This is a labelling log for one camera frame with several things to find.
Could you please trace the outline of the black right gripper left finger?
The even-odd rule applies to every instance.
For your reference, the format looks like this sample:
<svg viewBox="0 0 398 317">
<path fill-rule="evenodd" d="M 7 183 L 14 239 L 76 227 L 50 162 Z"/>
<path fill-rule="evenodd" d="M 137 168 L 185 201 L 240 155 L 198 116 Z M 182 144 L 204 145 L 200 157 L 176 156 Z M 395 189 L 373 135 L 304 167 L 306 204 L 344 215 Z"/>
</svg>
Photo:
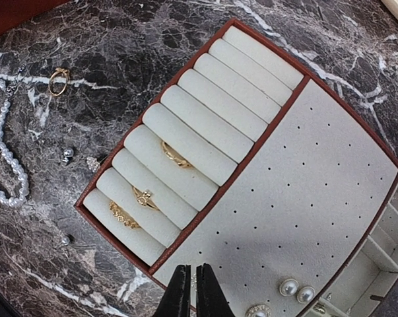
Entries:
<svg viewBox="0 0 398 317">
<path fill-rule="evenodd" d="M 191 266 L 178 265 L 154 313 L 154 317 L 189 317 Z"/>
</svg>

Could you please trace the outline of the red wooden jewelry box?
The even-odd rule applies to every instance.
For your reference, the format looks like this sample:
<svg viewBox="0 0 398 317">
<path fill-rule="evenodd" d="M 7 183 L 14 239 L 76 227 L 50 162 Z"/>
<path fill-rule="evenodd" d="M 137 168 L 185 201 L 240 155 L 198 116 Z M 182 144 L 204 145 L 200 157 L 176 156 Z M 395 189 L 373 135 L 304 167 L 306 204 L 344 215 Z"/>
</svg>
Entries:
<svg viewBox="0 0 398 317">
<path fill-rule="evenodd" d="M 0 0 L 0 35 L 51 7 L 50 1 Z"/>
</svg>

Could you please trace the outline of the red earring tray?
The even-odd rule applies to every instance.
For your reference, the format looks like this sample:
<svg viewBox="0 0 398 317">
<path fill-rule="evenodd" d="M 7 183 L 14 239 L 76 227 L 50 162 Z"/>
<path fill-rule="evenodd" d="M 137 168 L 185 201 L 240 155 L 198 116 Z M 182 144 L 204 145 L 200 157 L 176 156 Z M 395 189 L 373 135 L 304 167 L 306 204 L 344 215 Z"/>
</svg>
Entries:
<svg viewBox="0 0 398 317">
<path fill-rule="evenodd" d="M 229 20 L 163 88 L 75 205 L 164 291 L 211 265 L 235 316 L 377 316 L 398 287 L 398 160 L 297 59 Z M 284 297 L 288 278 L 315 289 Z"/>
</svg>

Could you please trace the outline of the small silver bead stud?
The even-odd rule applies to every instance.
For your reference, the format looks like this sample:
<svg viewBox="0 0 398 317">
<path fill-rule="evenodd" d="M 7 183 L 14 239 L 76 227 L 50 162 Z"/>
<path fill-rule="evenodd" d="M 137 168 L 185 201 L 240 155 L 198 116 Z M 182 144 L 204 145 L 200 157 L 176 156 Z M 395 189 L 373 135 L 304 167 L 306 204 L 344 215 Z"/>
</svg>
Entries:
<svg viewBox="0 0 398 317">
<path fill-rule="evenodd" d="M 67 234 L 61 238 L 61 246 L 66 247 L 73 243 L 74 239 L 70 234 Z"/>
</svg>

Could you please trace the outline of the round pearl stud earring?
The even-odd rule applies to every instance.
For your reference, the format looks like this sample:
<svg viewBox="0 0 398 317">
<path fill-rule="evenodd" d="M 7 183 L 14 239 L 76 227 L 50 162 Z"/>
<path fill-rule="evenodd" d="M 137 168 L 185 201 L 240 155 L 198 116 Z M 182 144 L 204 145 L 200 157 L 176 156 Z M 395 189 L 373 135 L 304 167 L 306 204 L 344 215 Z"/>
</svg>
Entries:
<svg viewBox="0 0 398 317">
<path fill-rule="evenodd" d="M 279 285 L 279 293 L 284 297 L 290 297 L 296 294 L 298 288 L 299 284 L 297 280 L 288 278 L 282 281 Z"/>
</svg>

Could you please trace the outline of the pearl cluster earring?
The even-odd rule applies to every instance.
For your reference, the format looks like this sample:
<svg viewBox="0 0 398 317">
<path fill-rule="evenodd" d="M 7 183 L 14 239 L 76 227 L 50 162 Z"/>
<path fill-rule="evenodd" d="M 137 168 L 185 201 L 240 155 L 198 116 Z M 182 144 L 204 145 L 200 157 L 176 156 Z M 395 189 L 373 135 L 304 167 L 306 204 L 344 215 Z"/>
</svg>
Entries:
<svg viewBox="0 0 398 317">
<path fill-rule="evenodd" d="M 271 308 L 265 304 L 257 304 L 248 308 L 245 317 L 271 317 Z"/>
</svg>

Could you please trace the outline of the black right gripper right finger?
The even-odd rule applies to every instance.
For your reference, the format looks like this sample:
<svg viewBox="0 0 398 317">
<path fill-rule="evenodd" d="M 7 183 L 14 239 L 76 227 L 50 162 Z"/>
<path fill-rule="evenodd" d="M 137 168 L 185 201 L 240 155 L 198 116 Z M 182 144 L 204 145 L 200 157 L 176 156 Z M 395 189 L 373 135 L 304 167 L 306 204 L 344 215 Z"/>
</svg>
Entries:
<svg viewBox="0 0 398 317">
<path fill-rule="evenodd" d="M 196 267 L 196 311 L 198 317 L 235 317 L 209 264 Z"/>
</svg>

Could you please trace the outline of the small silver stud earring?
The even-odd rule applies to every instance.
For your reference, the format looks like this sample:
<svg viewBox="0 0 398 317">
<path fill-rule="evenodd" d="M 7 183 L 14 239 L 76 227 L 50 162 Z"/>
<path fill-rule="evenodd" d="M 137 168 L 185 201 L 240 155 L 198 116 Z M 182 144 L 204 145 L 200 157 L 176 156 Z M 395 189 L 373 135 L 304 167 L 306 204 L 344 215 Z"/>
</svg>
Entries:
<svg viewBox="0 0 398 317">
<path fill-rule="evenodd" d="M 63 151 L 63 158 L 61 161 L 65 164 L 69 164 L 74 156 L 74 150 L 72 148 L 67 148 Z"/>
</svg>

